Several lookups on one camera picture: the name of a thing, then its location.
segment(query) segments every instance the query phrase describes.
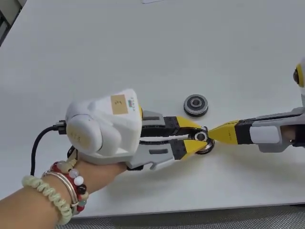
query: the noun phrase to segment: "black cable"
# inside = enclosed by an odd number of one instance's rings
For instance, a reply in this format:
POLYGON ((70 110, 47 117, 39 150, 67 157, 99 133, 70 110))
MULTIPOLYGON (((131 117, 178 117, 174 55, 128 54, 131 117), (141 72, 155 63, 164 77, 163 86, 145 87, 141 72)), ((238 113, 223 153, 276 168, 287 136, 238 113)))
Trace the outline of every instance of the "black cable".
POLYGON ((59 129, 59 127, 57 125, 54 126, 50 126, 46 129, 44 129, 36 138, 34 145, 33 145, 33 149, 32 149, 32 155, 31 155, 31 167, 30 167, 30 174, 33 176, 35 174, 35 159, 36 159, 36 151, 37 151, 37 147, 38 144, 40 142, 40 140, 42 139, 42 137, 50 132, 50 131, 57 131, 59 129))
POLYGON ((72 155, 72 153, 74 152, 74 150, 76 150, 76 160, 78 160, 78 150, 75 149, 74 146, 71 146, 70 149, 67 152, 67 159, 69 159, 69 157, 72 155))

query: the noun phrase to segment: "gray floor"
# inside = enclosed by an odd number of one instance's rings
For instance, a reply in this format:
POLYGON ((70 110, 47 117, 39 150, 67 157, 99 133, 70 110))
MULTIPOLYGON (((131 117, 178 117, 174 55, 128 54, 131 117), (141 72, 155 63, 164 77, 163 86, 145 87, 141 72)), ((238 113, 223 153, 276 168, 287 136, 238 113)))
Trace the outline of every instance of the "gray floor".
POLYGON ((303 229, 305 208, 278 206, 75 219, 58 229, 303 229))

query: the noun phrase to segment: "human arm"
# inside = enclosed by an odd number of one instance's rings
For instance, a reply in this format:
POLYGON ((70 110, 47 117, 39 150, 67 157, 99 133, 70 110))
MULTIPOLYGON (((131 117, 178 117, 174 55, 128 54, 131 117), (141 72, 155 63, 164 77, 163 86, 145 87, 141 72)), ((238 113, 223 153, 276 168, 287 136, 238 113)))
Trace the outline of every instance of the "human arm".
MULTIPOLYGON (((117 175, 126 170, 126 165, 95 166, 79 161, 76 169, 84 178, 90 194, 111 183, 117 175)), ((42 180, 55 188, 69 204, 71 203, 69 192, 59 179, 54 176, 46 176, 42 180)), ((60 213, 53 203, 31 187, 24 187, 0 200, 2 229, 53 229, 59 217, 60 213)))

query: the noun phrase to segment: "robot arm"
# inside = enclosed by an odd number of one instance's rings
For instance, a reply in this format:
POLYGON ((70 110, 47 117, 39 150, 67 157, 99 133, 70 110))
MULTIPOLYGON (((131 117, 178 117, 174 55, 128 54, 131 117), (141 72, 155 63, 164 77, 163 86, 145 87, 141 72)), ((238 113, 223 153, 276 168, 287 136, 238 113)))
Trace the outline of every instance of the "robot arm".
POLYGON ((182 117, 143 112, 132 89, 99 100, 72 103, 66 125, 69 141, 83 160, 97 165, 125 162, 130 170, 140 170, 146 164, 152 164, 155 170, 207 145, 206 129, 182 117), (195 140, 199 133, 204 137, 195 140), (188 139, 140 140, 183 135, 188 139))
POLYGON ((209 131, 209 137, 227 144, 257 144, 261 152, 283 152, 288 146, 305 146, 305 59, 296 67, 294 81, 301 89, 302 107, 291 112, 231 121, 209 131), (295 136, 283 135, 292 128, 295 136))

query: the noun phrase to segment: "finger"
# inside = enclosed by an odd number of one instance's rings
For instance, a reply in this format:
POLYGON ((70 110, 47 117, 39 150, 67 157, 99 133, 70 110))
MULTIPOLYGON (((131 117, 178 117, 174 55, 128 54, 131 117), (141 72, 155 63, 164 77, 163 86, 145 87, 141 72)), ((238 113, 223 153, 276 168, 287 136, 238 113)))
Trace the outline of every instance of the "finger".
POLYGON ((294 125, 281 126, 281 133, 285 138, 287 138, 289 140, 294 140, 295 139, 295 126, 294 125))

